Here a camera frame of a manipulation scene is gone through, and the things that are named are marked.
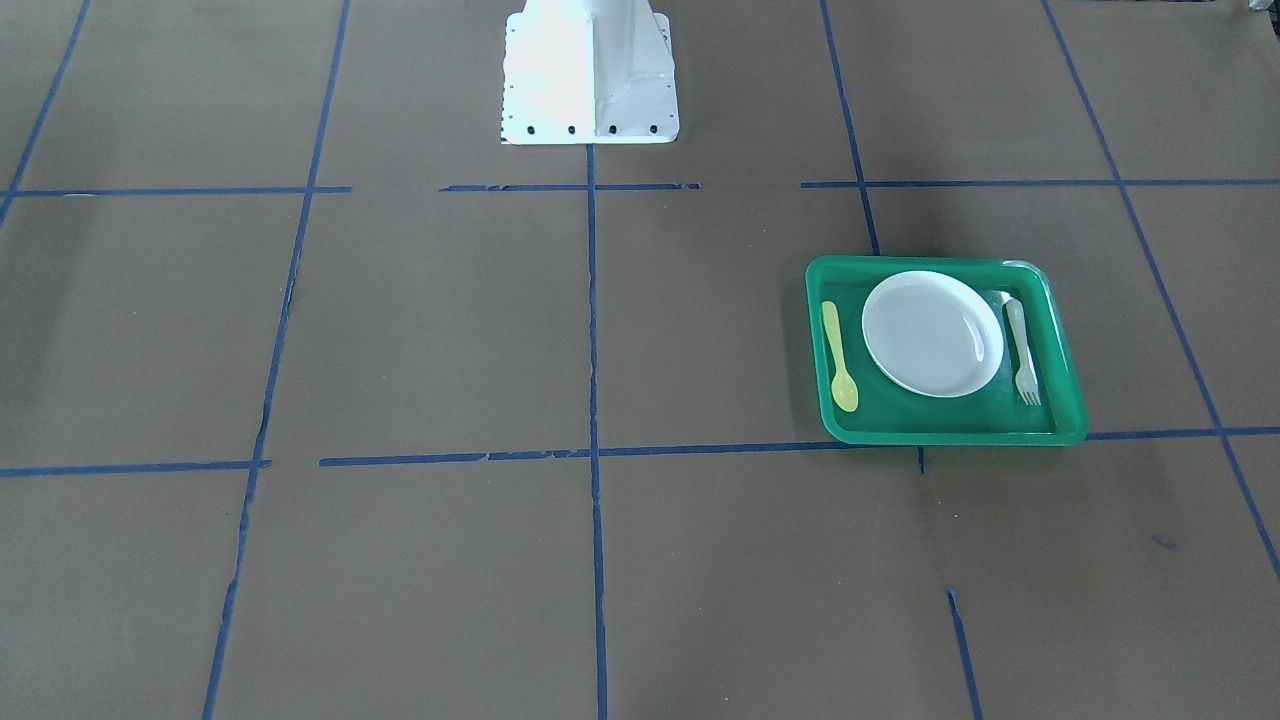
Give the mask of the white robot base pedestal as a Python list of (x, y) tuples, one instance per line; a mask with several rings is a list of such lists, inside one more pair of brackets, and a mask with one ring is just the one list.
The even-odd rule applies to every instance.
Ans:
[(527, 1), (504, 40), (502, 143), (677, 140), (671, 23), (649, 1)]

